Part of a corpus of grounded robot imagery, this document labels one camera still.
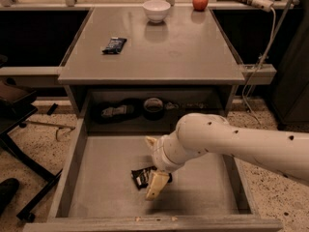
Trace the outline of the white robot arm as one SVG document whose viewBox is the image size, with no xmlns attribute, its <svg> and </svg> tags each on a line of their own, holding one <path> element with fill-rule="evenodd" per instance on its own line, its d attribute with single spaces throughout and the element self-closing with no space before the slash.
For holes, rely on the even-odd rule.
<svg viewBox="0 0 309 232">
<path fill-rule="evenodd" d="M 148 136 L 146 142 L 155 166 L 147 186 L 149 201 L 159 196 L 171 173 L 205 154 L 231 156 L 309 183 L 309 134 L 305 132 L 239 128 L 220 115 L 189 113 L 173 132 L 160 138 Z"/>
</svg>

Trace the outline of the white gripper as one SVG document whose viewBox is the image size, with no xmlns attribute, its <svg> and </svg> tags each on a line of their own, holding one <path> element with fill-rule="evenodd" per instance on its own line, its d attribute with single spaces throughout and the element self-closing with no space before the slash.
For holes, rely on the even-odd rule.
<svg viewBox="0 0 309 232">
<path fill-rule="evenodd" d="M 207 152 L 206 150 L 185 148 L 175 132 L 162 135 L 160 138 L 146 136 L 145 141 L 152 151 L 154 166 L 160 170 L 152 170 L 150 173 L 146 190 L 148 201 L 155 200 L 167 185 L 170 179 L 168 173 L 175 172 L 183 167 L 187 161 L 199 158 Z"/>
</svg>

